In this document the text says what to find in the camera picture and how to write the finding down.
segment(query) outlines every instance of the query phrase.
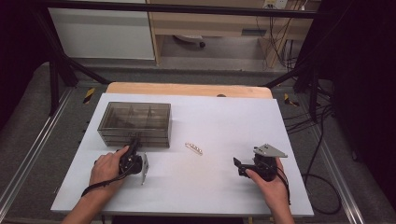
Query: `black frame pole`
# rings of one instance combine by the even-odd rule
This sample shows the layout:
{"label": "black frame pole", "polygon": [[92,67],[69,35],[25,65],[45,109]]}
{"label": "black frame pole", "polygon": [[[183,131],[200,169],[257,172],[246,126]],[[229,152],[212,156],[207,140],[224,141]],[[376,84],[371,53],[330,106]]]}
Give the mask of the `black frame pole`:
{"label": "black frame pole", "polygon": [[113,11],[145,11],[145,12],[170,12],[191,14],[213,14],[234,16],[257,16],[279,17],[299,19],[327,19],[332,14],[327,12],[281,10],[267,8],[246,7],[210,7],[210,6],[184,6],[165,4],[139,4],[139,3],[114,3],[114,2],[91,2],[91,1],[67,1],[67,0],[35,0],[42,7],[73,8],[90,10],[113,10]]}
{"label": "black frame pole", "polygon": [[289,71],[287,74],[285,74],[281,77],[278,77],[275,80],[268,82],[267,84],[260,85],[259,87],[266,87],[268,89],[272,89],[273,87],[277,86],[279,83],[282,83],[291,77],[299,76],[299,74],[301,74],[307,68],[308,68],[308,66],[306,64],[302,64],[301,66],[296,67],[295,69]]}
{"label": "black frame pole", "polygon": [[57,41],[57,38],[49,28],[45,18],[43,17],[43,13],[41,11],[42,7],[31,7],[30,12],[32,13],[33,17],[35,18],[35,22],[38,28],[42,31],[45,37],[48,40],[49,47],[51,52],[49,53],[52,57],[54,62],[56,63],[57,71],[59,75],[64,80],[64,83],[67,86],[75,86],[78,84],[78,79],[76,78],[73,70],[64,61],[60,52],[63,51],[61,43]]}
{"label": "black frame pole", "polygon": [[52,116],[59,106],[59,86],[58,86],[58,70],[54,60],[49,61],[49,83],[50,83],[50,112]]}

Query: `human hand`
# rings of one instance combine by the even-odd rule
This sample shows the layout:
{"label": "human hand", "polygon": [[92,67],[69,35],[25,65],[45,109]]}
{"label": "human hand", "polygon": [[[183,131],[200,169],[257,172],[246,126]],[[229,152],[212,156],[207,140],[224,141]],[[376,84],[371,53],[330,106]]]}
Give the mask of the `human hand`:
{"label": "human hand", "polygon": [[[120,157],[128,150],[128,146],[115,153],[102,155],[94,163],[91,170],[90,186],[107,181],[119,175]],[[73,210],[64,218],[62,224],[88,224],[113,197],[122,184],[122,180],[114,181],[107,186],[88,191],[82,196]]]}
{"label": "human hand", "polygon": [[[120,157],[128,150],[129,146],[124,147],[115,153],[101,155],[91,170],[90,186],[103,181],[111,180],[119,175]],[[92,189],[87,195],[94,194],[95,197],[108,201],[120,188],[123,180],[111,182],[109,185]]]}
{"label": "human hand", "polygon": [[[283,165],[279,158],[276,158],[276,166],[283,171]],[[247,169],[246,172],[247,175],[259,186],[265,202],[273,213],[283,213],[285,210],[290,210],[288,192],[279,176],[276,176],[273,181],[267,182],[252,170]]]}

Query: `white tabletop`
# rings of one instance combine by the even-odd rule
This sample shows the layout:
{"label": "white tabletop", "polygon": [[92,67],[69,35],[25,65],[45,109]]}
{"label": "white tabletop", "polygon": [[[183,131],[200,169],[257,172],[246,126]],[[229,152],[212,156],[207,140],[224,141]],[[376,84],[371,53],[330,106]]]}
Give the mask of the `white tabletop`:
{"label": "white tabletop", "polygon": [[[107,147],[97,132],[108,102],[169,103],[171,146],[147,152],[146,182],[141,174],[125,178],[103,212],[112,215],[229,216],[269,215],[254,182],[239,176],[233,157],[252,164],[253,148],[270,144],[289,156],[281,159],[290,182],[291,212],[313,216],[299,168],[276,100],[206,96],[104,93],[51,207],[68,213],[88,187],[93,162],[118,147]],[[198,146],[200,156],[185,147]]]}

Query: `transparent container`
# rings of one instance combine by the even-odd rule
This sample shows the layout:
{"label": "transparent container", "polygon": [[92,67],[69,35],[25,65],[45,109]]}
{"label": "transparent container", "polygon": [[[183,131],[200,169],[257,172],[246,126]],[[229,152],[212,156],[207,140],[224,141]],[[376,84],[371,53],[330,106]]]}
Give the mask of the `transparent container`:
{"label": "transparent container", "polygon": [[138,137],[142,147],[170,147],[171,105],[109,102],[98,132],[108,147],[123,147]]}

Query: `black cable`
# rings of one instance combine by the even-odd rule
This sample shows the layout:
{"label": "black cable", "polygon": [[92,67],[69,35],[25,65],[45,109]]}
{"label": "black cable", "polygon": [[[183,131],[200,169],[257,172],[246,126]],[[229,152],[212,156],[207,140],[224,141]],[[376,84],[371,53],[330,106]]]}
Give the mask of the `black cable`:
{"label": "black cable", "polygon": [[289,57],[287,59],[287,62],[289,63],[288,64],[288,72],[289,72],[289,69],[290,70],[293,69],[293,67],[291,66],[293,64],[293,61],[292,61],[293,43],[294,43],[294,40],[291,40],[290,41],[290,48],[289,48]]}
{"label": "black cable", "polygon": [[[322,113],[319,113],[318,115],[319,115],[320,117],[322,117],[322,115],[323,115],[323,119],[326,119],[327,117],[329,117],[329,115],[330,115],[331,113],[332,113],[331,111],[322,111]],[[295,116],[295,117],[292,117],[292,118],[289,118],[289,119],[298,118],[298,117],[300,117],[300,116],[302,116],[302,115],[298,115],[298,116]],[[312,122],[313,122],[312,119],[306,119],[306,120],[301,121],[301,122],[297,122],[297,123],[294,123],[294,124],[285,125],[285,127],[286,127],[286,128],[292,127],[292,128],[287,129],[287,132],[288,132],[288,134],[293,134],[293,133],[297,133],[297,132],[300,132],[300,131],[302,131],[302,130],[305,130],[305,129],[307,129],[307,128],[310,128],[310,127],[312,127],[312,126],[317,125],[317,123],[313,123],[313,124],[311,124],[311,125],[309,125],[309,126],[304,126],[304,127],[300,128],[299,130],[297,130],[297,131],[295,131],[295,132],[292,132],[292,133],[290,132],[290,131],[293,131],[293,130],[297,129],[298,127],[300,127],[300,126],[302,126],[302,125],[309,124],[309,123],[312,123]]]}
{"label": "black cable", "polygon": [[[260,28],[258,18],[259,17],[256,17],[256,26],[257,26],[257,29],[259,30],[259,33],[260,33],[260,36],[262,37],[262,39],[265,39],[264,36],[262,36],[262,29]],[[267,50],[265,50],[265,52],[262,52],[262,50],[261,50],[261,53],[262,53],[262,57],[263,57],[262,71],[265,71],[268,68],[268,62],[267,62],[267,57],[266,57]]]}
{"label": "black cable", "polygon": [[[276,7],[273,6],[273,5],[266,5],[264,8],[276,9]],[[292,19],[292,18],[289,18],[288,22],[287,22],[285,25],[282,26],[282,28],[281,28],[281,29],[278,31],[278,33],[276,34],[276,39],[275,39],[275,38],[274,38],[274,35],[273,35],[273,29],[274,29],[274,23],[275,23],[276,19],[274,19],[273,17],[270,17],[270,18],[269,18],[269,20],[270,20],[270,38],[269,38],[268,41],[270,42],[271,47],[274,49],[274,51],[275,51],[275,53],[276,53],[276,57],[277,57],[277,59],[279,60],[280,64],[281,64],[282,66],[284,66],[284,67],[287,67],[287,65],[285,64],[284,58],[282,59],[282,57],[279,55],[278,50],[276,49],[276,42],[279,41],[279,39],[280,39],[280,40],[283,39],[283,37],[285,36],[285,34],[286,34],[286,32],[287,32],[287,28],[289,27],[289,24],[290,24],[291,19]],[[259,29],[259,32],[260,32],[260,34],[261,34],[262,39],[265,39],[265,38],[262,36],[262,30],[261,30],[260,25],[259,25],[258,17],[256,17],[256,25],[257,25],[257,28]],[[277,37],[279,36],[279,34],[282,32],[283,29],[285,29],[285,31],[283,32],[283,35],[282,35],[280,38],[277,38]],[[265,62],[266,62],[266,66],[268,67],[268,62],[266,61],[266,58],[265,58],[265,57],[264,57],[264,60],[265,60]]]}
{"label": "black cable", "polygon": [[318,154],[318,150],[319,150],[319,148],[320,148],[321,142],[322,142],[322,140],[323,140],[323,135],[324,135],[324,132],[323,132],[323,131],[324,131],[324,125],[323,125],[323,123],[324,123],[324,115],[326,114],[327,110],[330,110],[330,109],[331,109],[331,105],[326,105],[325,108],[323,109],[322,113],[321,113],[321,120],[320,120],[320,131],[321,131],[321,133],[320,133],[319,141],[318,141],[317,147],[315,148],[315,151],[314,151],[314,154],[313,154],[313,156],[312,156],[312,159],[311,159],[311,161],[309,162],[307,172],[306,172],[305,174],[302,174],[302,176],[304,177],[304,185],[305,185],[305,187],[306,187],[306,183],[307,183],[307,181],[308,181],[308,177],[309,177],[309,176],[313,176],[313,177],[318,178],[318,179],[320,179],[320,180],[322,180],[322,181],[325,181],[328,185],[331,186],[331,188],[332,188],[332,189],[334,190],[334,192],[336,193],[336,195],[337,195],[337,200],[338,200],[338,206],[337,206],[337,208],[336,208],[334,211],[330,211],[330,212],[323,211],[323,210],[320,210],[320,209],[316,208],[316,207],[312,204],[312,208],[313,208],[314,210],[316,210],[317,212],[320,212],[320,213],[322,213],[322,214],[326,214],[326,215],[334,215],[334,214],[336,214],[336,213],[338,213],[338,212],[340,211],[341,206],[342,206],[342,205],[341,205],[341,196],[339,195],[337,189],[334,187],[334,185],[333,185],[332,183],[330,183],[328,180],[326,180],[325,178],[323,178],[323,177],[321,177],[321,176],[312,175],[312,174],[310,174],[310,172],[311,172],[311,168],[312,168],[312,165],[313,165],[313,163],[314,163],[315,157],[316,157],[317,154]]}
{"label": "black cable", "polygon": [[337,214],[337,213],[341,210],[341,208],[342,208],[342,203],[341,203],[341,196],[340,196],[340,193],[338,193],[338,190],[335,188],[335,186],[334,186],[332,183],[330,183],[330,181],[328,181],[327,179],[325,179],[325,178],[323,178],[323,177],[321,177],[321,176],[319,176],[319,175],[302,174],[301,176],[302,176],[302,177],[305,176],[305,178],[308,178],[309,176],[311,176],[311,177],[314,177],[314,178],[317,178],[317,179],[319,179],[319,180],[324,181],[325,183],[327,183],[327,184],[332,188],[332,190],[335,192],[335,195],[337,196],[338,204],[337,204],[337,208],[335,208],[334,211],[328,212],[328,211],[324,211],[324,210],[318,209],[317,207],[315,207],[315,206],[311,203],[312,208],[313,208],[314,210],[316,210],[317,212],[320,212],[321,214],[325,214],[325,215],[335,215],[335,214]]}
{"label": "black cable", "polygon": [[[323,107],[325,107],[326,105],[323,105],[323,106],[319,106],[319,107],[317,107],[317,110],[320,110],[321,108],[323,108]],[[293,117],[288,117],[288,118],[284,118],[283,120],[285,120],[285,119],[296,119],[296,118],[299,118],[299,117],[301,117],[301,116],[306,116],[306,115],[308,115],[309,114],[309,112],[306,112],[306,113],[303,113],[303,114],[300,114],[300,115],[296,115],[296,116],[293,116]]]}
{"label": "black cable", "polygon": [[311,172],[311,168],[312,168],[312,165],[314,164],[314,160],[315,160],[315,157],[317,156],[317,154],[318,154],[318,151],[319,151],[319,148],[320,148],[320,144],[321,144],[321,142],[322,142],[322,140],[323,140],[323,135],[324,135],[324,125],[323,125],[323,116],[324,116],[324,114],[325,114],[325,112],[326,112],[326,110],[327,109],[329,109],[330,108],[330,105],[327,105],[324,109],[323,109],[323,112],[322,112],[322,114],[321,114],[321,120],[320,120],[320,137],[319,137],[319,141],[318,141],[318,144],[317,144],[317,147],[315,148],[315,151],[314,151],[314,155],[312,156],[312,159],[311,159],[311,162],[309,162],[309,165],[308,165],[308,169],[307,169],[307,171],[306,171],[306,173],[309,175],[309,173]]}
{"label": "black cable", "polygon": [[289,200],[289,205],[291,205],[290,202],[290,189],[289,189],[289,180],[288,177],[286,176],[285,172],[283,172],[283,170],[281,170],[279,167],[276,167],[277,170],[279,170],[283,176],[285,176],[285,178],[280,175],[278,172],[276,172],[277,177],[279,177],[279,179],[283,182],[283,184],[285,185],[286,188],[286,192],[288,193],[288,200]]}

